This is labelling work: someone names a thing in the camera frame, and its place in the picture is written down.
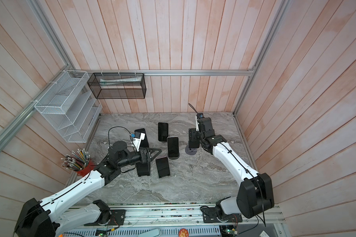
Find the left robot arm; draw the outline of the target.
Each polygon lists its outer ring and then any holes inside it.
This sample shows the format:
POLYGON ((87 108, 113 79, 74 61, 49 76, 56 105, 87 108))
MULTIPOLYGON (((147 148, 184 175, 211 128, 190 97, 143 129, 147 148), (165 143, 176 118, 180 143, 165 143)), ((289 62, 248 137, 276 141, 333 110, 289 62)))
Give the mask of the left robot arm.
POLYGON ((137 163, 147 164, 161 154, 158 148, 139 148, 130 152, 127 143, 117 141, 106 157, 80 180, 40 201, 28 200, 22 207, 14 233, 19 237, 58 237, 85 224, 106 226, 111 210, 102 200, 74 211, 68 209, 78 201, 112 182, 121 169, 137 163))

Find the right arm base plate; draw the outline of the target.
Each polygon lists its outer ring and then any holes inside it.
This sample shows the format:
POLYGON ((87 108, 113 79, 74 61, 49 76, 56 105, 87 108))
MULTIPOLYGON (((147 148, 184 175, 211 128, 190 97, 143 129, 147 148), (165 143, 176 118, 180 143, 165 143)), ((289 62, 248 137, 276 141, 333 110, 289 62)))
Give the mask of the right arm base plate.
POLYGON ((208 207, 206 205, 200 207, 204 223, 242 223, 240 214, 225 214, 219 206, 208 207))

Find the purple phone stand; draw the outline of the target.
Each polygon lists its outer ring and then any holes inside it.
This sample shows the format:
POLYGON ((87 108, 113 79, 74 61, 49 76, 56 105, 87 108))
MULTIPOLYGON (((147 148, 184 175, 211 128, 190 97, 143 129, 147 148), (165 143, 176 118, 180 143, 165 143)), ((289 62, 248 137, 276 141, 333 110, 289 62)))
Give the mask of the purple phone stand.
POLYGON ((197 153, 197 148, 190 148, 189 145, 186 146, 185 148, 186 154, 193 156, 197 153))

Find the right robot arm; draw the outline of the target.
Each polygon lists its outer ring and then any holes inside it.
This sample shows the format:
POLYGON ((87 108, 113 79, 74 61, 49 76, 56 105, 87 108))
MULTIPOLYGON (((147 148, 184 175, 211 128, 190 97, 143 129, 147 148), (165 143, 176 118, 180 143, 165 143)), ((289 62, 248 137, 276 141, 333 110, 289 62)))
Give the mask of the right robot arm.
POLYGON ((249 166, 223 136, 216 135, 211 119, 202 113, 196 115, 196 128, 189 129, 188 148, 199 147, 220 160, 239 186, 237 196, 216 202, 216 206, 207 207, 204 214, 221 221, 237 214, 250 219, 275 206, 270 176, 249 166))

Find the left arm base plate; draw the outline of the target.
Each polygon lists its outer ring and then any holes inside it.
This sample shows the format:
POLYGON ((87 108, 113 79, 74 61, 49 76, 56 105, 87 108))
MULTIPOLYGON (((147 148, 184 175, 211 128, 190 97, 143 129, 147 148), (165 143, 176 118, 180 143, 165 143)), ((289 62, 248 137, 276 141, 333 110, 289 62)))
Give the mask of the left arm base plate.
POLYGON ((125 209, 112 209, 101 214, 97 221, 84 224, 84 226, 122 226, 124 225, 125 216, 125 209))

